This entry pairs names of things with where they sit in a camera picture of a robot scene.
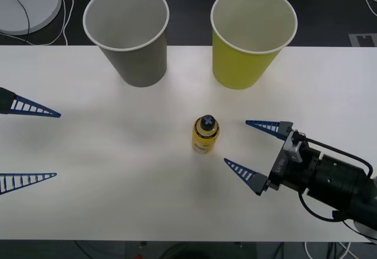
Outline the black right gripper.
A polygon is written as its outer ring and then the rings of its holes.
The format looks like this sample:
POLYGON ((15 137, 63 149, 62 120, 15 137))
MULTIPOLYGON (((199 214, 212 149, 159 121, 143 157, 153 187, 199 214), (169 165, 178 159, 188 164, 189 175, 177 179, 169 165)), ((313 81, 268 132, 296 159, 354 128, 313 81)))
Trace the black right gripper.
POLYGON ((308 188, 319 163, 320 151, 309 146, 305 134, 292 130, 293 123, 289 121, 246 120, 245 124, 285 142, 268 178, 225 158, 227 166, 258 196, 264 189, 277 191, 282 185, 297 192, 308 188))

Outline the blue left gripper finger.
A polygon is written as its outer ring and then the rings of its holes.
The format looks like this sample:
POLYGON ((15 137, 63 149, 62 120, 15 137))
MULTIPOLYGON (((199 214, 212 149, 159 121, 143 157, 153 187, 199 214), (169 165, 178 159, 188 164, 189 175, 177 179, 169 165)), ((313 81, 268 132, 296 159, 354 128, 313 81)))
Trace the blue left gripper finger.
POLYGON ((1 114, 60 118, 61 114, 37 102, 1 88, 1 114))
POLYGON ((57 173, 4 173, 1 174, 1 195, 20 190, 57 176, 57 173))

